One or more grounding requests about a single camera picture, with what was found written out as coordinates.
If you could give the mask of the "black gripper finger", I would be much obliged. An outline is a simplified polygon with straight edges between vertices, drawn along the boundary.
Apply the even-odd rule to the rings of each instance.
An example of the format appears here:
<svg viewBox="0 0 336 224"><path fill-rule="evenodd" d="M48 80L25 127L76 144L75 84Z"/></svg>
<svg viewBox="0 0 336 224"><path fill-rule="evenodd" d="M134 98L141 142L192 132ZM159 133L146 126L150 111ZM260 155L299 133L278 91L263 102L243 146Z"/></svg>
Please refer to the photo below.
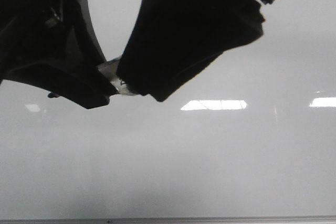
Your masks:
<svg viewBox="0 0 336 224"><path fill-rule="evenodd" d="M99 71L106 63L88 0L53 0L1 28L1 80L47 90L86 109L108 105L116 88Z"/></svg>
<svg viewBox="0 0 336 224"><path fill-rule="evenodd" d="M142 0L117 74L164 101L223 52L263 34L256 0Z"/></svg>

